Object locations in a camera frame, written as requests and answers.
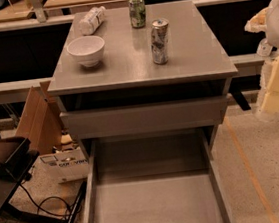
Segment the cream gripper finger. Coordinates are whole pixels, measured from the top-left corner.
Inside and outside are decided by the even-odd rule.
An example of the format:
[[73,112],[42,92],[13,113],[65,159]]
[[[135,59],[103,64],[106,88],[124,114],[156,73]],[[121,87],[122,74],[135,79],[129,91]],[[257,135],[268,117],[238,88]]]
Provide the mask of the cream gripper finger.
[[260,10],[256,15],[254,15],[249,21],[245,24],[245,30],[247,32],[259,33],[260,31],[265,32],[267,30],[266,25],[266,14],[268,8]]
[[256,114],[259,117],[279,113],[279,55],[262,66],[261,90],[258,92]]

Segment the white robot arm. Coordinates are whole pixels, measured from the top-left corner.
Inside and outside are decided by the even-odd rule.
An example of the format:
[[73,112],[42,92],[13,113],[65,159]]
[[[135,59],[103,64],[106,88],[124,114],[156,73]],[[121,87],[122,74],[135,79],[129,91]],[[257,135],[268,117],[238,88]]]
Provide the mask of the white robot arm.
[[257,54],[265,57],[261,72],[261,91],[258,94],[256,114],[270,120],[279,113],[279,0],[272,0],[245,25],[247,32],[263,31]]

